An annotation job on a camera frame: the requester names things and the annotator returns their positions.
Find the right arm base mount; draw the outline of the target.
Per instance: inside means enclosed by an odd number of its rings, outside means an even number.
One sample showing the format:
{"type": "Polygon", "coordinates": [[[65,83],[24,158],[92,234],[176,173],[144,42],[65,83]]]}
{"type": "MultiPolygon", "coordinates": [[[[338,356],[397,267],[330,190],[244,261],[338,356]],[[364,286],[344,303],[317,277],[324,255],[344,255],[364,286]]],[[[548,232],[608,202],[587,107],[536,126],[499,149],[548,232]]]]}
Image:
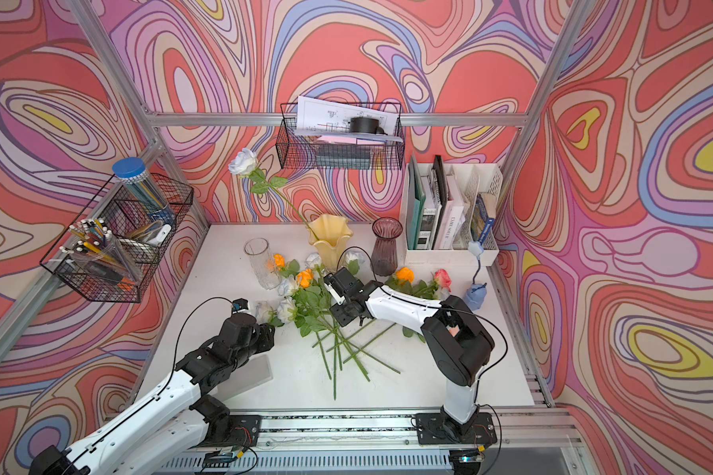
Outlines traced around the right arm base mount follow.
{"type": "Polygon", "coordinates": [[[498,443],[497,425],[489,413],[476,411],[466,423],[459,423],[443,410],[419,413],[411,418],[419,445],[482,445],[498,443]]]}

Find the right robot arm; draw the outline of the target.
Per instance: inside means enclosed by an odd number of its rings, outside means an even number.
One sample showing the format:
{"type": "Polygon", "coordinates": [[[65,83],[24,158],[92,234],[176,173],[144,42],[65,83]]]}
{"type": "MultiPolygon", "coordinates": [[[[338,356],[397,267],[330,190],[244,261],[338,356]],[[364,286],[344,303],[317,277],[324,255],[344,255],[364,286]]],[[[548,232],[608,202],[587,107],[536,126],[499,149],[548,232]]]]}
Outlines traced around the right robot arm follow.
{"type": "Polygon", "coordinates": [[[340,326],[356,319],[381,320],[425,338],[447,379],[447,389],[438,413],[415,416],[418,443],[475,443],[475,426],[484,422],[477,405],[479,378],[490,362],[495,341],[463,299],[410,296],[375,280],[362,283],[346,268],[327,274],[324,284],[333,298],[331,313],[340,326]]]}

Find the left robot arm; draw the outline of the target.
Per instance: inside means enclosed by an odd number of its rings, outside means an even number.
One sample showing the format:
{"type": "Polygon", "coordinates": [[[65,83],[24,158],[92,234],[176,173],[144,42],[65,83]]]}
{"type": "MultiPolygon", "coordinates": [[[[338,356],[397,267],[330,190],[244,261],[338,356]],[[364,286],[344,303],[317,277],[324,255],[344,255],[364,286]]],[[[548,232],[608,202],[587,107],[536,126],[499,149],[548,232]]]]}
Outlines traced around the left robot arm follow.
{"type": "Polygon", "coordinates": [[[236,417],[212,391],[275,345],[275,327],[239,312],[213,338],[176,362],[153,390],[113,421],[66,449],[38,454],[32,474],[151,474],[198,445],[255,443],[259,418],[236,417]]]}

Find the white blue artificial rose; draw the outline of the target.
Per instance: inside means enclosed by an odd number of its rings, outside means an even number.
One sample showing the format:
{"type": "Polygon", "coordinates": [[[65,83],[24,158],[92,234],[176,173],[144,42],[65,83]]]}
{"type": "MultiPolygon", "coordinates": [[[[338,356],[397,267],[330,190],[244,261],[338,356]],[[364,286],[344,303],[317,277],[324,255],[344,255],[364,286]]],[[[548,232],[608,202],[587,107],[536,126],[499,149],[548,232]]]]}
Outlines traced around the white blue artificial rose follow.
{"type": "Polygon", "coordinates": [[[357,267],[362,267],[362,253],[358,249],[349,249],[342,257],[342,264],[344,266],[355,264],[357,267]]]}

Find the pink artificial rose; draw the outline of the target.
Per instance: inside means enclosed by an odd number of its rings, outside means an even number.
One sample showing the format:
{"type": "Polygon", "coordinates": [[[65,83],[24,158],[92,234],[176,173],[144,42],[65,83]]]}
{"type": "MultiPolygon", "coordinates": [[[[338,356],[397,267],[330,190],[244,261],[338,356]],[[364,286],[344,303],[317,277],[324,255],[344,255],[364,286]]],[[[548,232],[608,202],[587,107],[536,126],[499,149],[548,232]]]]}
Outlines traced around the pink artificial rose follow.
{"type": "Polygon", "coordinates": [[[443,293],[449,293],[451,291],[451,277],[445,269],[439,269],[434,273],[433,276],[435,292],[438,295],[443,293]]]}

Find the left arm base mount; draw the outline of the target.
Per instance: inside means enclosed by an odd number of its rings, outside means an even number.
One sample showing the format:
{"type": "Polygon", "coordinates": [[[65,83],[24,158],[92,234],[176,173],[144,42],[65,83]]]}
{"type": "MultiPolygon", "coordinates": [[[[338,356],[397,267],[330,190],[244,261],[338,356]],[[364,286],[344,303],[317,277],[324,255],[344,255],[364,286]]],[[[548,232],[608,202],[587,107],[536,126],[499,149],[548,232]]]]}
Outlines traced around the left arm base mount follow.
{"type": "Polygon", "coordinates": [[[209,423],[206,437],[198,447],[255,447],[262,420],[258,415],[220,416],[209,423]]]}

